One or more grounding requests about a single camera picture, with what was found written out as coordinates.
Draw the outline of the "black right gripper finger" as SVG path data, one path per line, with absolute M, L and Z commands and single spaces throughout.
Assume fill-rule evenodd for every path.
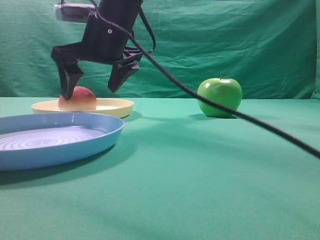
M 112 93 L 117 92 L 125 81 L 140 69 L 138 62 L 141 58 L 142 52 L 138 48 L 125 47 L 122 59 L 112 64 L 112 71 L 107 85 Z

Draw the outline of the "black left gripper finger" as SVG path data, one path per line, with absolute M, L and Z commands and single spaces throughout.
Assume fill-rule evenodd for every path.
M 79 68 L 77 61 L 67 61 L 57 64 L 60 79 L 60 94 L 65 100 L 72 98 L 78 81 L 84 72 Z

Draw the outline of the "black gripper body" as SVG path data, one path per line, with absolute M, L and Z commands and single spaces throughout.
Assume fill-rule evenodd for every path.
M 88 16 L 82 40 L 54 46 L 51 57 L 56 64 L 90 61 L 112 64 L 121 60 L 133 29 L 141 0 L 101 0 Z

